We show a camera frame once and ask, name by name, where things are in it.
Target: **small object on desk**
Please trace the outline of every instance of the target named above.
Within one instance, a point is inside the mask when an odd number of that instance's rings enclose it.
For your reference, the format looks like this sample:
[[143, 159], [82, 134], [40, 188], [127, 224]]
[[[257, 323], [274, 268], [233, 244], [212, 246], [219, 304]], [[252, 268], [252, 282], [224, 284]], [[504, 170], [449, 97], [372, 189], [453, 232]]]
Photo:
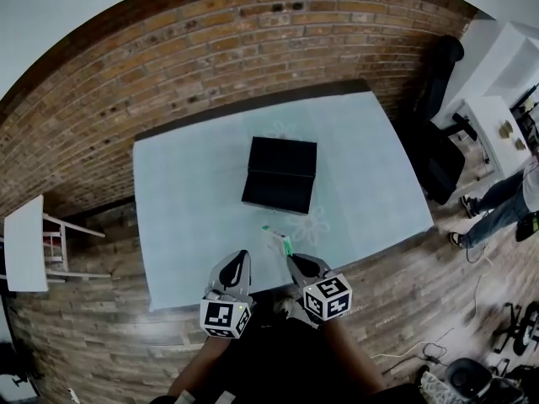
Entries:
[[316, 142], [255, 136], [242, 201], [308, 214], [316, 169]]
[[526, 149], [526, 145], [524, 142], [522, 142], [522, 139], [519, 138], [515, 141], [515, 147], [518, 151], [522, 152]]
[[513, 133], [513, 126], [511, 125], [511, 123], [508, 120], [506, 120], [504, 122], [504, 127], [507, 130], [507, 133], [509, 133], [509, 134]]
[[513, 133], [513, 126], [508, 120], [506, 120], [499, 128], [499, 135], [502, 137], [502, 139], [509, 139], [511, 133]]
[[262, 230], [264, 231], [264, 242], [265, 245], [274, 253], [277, 253], [279, 256], [286, 258], [286, 256], [291, 256], [292, 252], [292, 242], [290, 237], [283, 235], [277, 231], [274, 231], [269, 226], [263, 226]]

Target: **fiducial marker cube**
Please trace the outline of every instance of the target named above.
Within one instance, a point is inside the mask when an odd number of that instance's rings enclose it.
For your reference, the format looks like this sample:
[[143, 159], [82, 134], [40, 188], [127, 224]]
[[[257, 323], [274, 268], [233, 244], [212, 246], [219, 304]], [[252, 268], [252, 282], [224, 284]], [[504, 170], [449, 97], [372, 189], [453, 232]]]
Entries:
[[342, 275], [323, 279], [303, 288], [306, 310], [326, 321], [341, 316], [352, 306], [352, 288]]
[[212, 337], [240, 338], [250, 318], [249, 305], [244, 302], [200, 301], [200, 327]]

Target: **table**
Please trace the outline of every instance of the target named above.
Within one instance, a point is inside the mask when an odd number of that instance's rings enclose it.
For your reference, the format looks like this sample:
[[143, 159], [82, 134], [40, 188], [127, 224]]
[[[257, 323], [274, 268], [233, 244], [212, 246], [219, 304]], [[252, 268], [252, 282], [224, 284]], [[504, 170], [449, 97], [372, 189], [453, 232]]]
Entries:
[[[43, 220], [58, 225], [60, 232], [43, 232]], [[110, 274], [77, 273], [67, 270], [66, 227], [82, 231], [96, 237], [104, 233], [91, 231], [51, 217], [43, 212], [43, 195], [40, 194], [27, 204], [6, 217], [4, 221], [4, 256], [8, 288], [13, 292], [46, 292], [49, 283], [65, 283], [64, 279], [48, 279], [49, 275], [82, 278], [108, 278]], [[55, 233], [61, 238], [61, 256], [55, 261], [63, 264], [64, 269], [51, 270], [45, 267], [44, 240], [47, 233]]]
[[[525, 150], [516, 149], [517, 139], [521, 139], [525, 145], [526, 140], [500, 96], [467, 98], [464, 100], [462, 113], [470, 119], [470, 125], [478, 133], [493, 170], [480, 180], [458, 188], [451, 196], [452, 199], [458, 199], [487, 184], [492, 185], [497, 180], [510, 177], [531, 157], [527, 146]], [[505, 121], [509, 121], [513, 127], [509, 139], [503, 139], [499, 134], [499, 129]]]
[[[391, 123], [359, 85], [249, 99], [137, 138], [136, 211], [152, 309], [198, 304], [213, 266], [242, 248], [251, 254], [252, 292], [289, 284], [286, 260], [264, 244], [264, 225], [332, 268], [432, 227]], [[308, 215], [241, 202], [253, 136], [317, 142]]]

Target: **white chair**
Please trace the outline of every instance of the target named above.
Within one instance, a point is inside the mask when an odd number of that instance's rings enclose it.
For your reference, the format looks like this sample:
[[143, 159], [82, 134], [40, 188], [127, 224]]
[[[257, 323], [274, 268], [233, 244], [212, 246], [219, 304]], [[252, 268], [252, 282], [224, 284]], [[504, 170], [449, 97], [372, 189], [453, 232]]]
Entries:
[[[43, 232], [43, 221], [57, 225], [57, 231]], [[60, 277], [108, 278], [110, 274], [71, 272], [67, 264], [66, 228], [104, 237], [101, 232], [73, 225], [43, 212], [43, 195], [21, 206], [4, 221], [4, 256], [8, 288], [18, 292], [46, 292], [47, 275]], [[47, 269], [46, 262], [61, 262], [64, 270]]]

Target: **wheel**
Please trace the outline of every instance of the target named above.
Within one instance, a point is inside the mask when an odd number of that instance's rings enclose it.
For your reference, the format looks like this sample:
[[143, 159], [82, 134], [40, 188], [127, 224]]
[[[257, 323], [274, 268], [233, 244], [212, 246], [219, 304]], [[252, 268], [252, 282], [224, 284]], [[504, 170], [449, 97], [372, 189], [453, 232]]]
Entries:
[[526, 308], [526, 313], [520, 322], [520, 328], [515, 337], [513, 350], [517, 356], [522, 356], [539, 328], [539, 303], [532, 302]]

